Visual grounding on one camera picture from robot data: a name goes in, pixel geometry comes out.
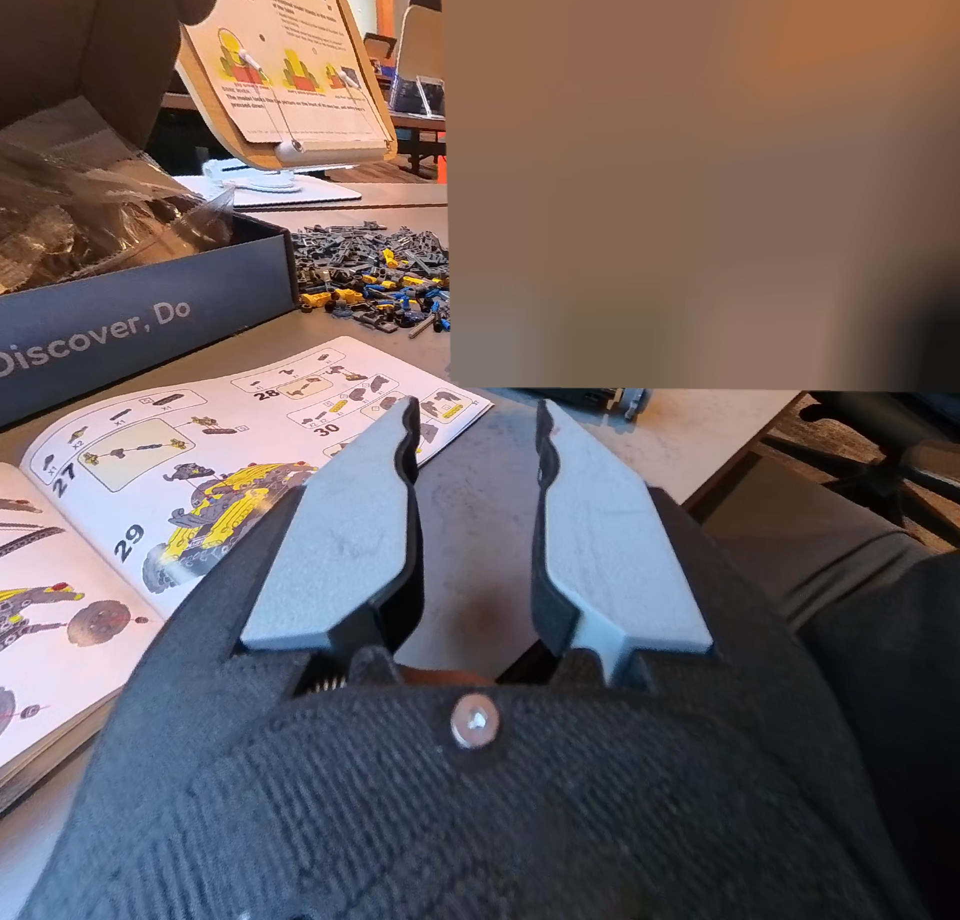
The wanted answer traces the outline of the person's legs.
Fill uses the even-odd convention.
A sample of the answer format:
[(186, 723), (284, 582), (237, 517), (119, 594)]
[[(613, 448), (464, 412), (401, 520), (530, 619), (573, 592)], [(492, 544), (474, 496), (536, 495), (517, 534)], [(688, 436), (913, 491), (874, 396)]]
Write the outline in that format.
[(902, 528), (764, 457), (702, 527), (794, 630), (935, 556)]

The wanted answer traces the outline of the person's black jacket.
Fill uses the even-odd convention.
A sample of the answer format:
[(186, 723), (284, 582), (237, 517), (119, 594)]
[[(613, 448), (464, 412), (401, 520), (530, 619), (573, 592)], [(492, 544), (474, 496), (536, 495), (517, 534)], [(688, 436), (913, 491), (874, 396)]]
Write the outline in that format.
[(932, 918), (959, 917), (959, 558), (886, 536), (794, 594), (894, 847)]

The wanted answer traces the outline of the pile of building brick pieces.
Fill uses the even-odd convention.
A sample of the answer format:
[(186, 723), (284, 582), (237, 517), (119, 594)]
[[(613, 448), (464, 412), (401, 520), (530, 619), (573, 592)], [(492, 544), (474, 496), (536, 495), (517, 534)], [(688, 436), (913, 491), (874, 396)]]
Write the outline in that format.
[(451, 329), (450, 255), (431, 231), (388, 232), (375, 220), (359, 226), (315, 225), (291, 236), (296, 302), (306, 314), (351, 319), (385, 334), (414, 338)]

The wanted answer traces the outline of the clear acrylic sign holder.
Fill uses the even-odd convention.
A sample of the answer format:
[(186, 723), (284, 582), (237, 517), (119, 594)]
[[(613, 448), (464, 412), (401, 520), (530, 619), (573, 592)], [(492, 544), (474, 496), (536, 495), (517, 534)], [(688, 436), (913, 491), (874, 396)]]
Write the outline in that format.
[(416, 75), (411, 79), (397, 72), (391, 84), (390, 111), (427, 118), (446, 116), (446, 89), (441, 78)]

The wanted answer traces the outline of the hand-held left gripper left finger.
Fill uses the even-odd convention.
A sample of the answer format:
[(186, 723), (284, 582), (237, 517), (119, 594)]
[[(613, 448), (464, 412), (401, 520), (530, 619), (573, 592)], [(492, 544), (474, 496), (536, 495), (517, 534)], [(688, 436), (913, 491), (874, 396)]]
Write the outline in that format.
[(306, 482), (241, 633), (246, 649), (396, 653), (417, 628), (419, 415), (402, 396)]

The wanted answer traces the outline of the clear plastic bag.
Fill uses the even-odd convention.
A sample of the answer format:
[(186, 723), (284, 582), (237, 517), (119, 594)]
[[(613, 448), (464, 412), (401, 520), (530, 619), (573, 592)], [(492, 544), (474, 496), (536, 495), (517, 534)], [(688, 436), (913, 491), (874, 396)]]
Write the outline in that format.
[(1, 292), (50, 287), (226, 246), (234, 186), (187, 190), (145, 155), (2, 144)]

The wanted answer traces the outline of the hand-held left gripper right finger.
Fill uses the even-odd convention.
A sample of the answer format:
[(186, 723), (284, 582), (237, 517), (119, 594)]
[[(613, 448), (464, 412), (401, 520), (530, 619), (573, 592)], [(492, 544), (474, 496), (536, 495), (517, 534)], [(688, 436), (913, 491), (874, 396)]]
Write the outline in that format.
[(714, 639), (648, 484), (556, 402), (539, 401), (531, 613), (560, 659), (586, 650), (607, 685), (640, 651), (707, 656)]

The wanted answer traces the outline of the background table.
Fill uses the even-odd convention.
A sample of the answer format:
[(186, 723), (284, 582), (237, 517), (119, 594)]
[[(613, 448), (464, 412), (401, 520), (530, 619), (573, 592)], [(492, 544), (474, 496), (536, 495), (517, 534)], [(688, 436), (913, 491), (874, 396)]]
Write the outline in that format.
[(390, 110), (390, 120), (397, 139), (397, 155), (409, 161), (409, 171), (422, 177), (422, 162), (447, 156), (446, 120)]

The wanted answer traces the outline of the black office chair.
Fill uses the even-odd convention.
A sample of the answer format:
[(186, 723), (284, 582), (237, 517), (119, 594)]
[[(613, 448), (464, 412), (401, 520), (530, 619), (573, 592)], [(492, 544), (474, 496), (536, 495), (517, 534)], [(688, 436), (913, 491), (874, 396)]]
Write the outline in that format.
[(851, 458), (774, 433), (763, 438), (764, 446), (829, 475), (825, 489), (904, 530), (911, 522), (958, 549), (958, 521), (920, 494), (958, 506), (958, 394), (814, 391), (810, 397), (799, 420), (839, 424), (875, 447), (875, 455)]

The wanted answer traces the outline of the open instruction booklet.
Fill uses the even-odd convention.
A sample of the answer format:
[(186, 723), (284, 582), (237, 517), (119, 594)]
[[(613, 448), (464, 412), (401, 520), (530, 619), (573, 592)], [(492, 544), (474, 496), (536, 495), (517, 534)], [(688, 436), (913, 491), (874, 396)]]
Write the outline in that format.
[(86, 407), (2, 463), (2, 812), (102, 728), (162, 624), (404, 397), (418, 465), (493, 403), (353, 338)]

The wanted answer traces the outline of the grey desk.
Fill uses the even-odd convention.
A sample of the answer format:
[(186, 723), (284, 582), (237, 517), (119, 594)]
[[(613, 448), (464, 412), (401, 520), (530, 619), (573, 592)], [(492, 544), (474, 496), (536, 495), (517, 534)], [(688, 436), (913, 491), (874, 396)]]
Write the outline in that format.
[[(437, 182), (350, 183), (362, 195), (317, 209), (257, 215), (291, 231), (315, 223), (376, 218), (433, 231), (449, 242), (448, 187)], [(345, 321), (293, 312), (181, 359), (42, 410), (2, 431), (2, 460), (19, 461), (34, 438), (85, 403), (147, 387), (239, 373), (333, 338)], [(450, 347), (439, 334), (417, 339), (363, 329), (354, 337), (437, 376), (450, 378)], [(503, 673), (534, 643), (528, 613), (530, 541), (537, 501), (534, 397), (470, 388), (493, 409), (421, 469), (416, 485), (428, 556), (425, 613), (399, 652), (404, 665)], [(754, 439), (799, 398), (796, 389), (655, 388), (631, 426), (578, 414), (619, 458), (679, 504), (701, 501)], [(15, 917), (63, 829), (90, 755), (85, 747), (2, 817), (2, 918)]]

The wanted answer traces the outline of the dark grey cardboard box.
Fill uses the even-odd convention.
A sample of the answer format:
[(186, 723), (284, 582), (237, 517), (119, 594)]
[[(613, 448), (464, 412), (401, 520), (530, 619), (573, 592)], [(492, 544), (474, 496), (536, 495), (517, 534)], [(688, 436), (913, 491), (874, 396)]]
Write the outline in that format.
[[(1, 0), (2, 144), (80, 154), (94, 138), (154, 162), (181, 28), (215, 1)], [(233, 224), (215, 250), (2, 294), (2, 427), (291, 312), (290, 234)]]

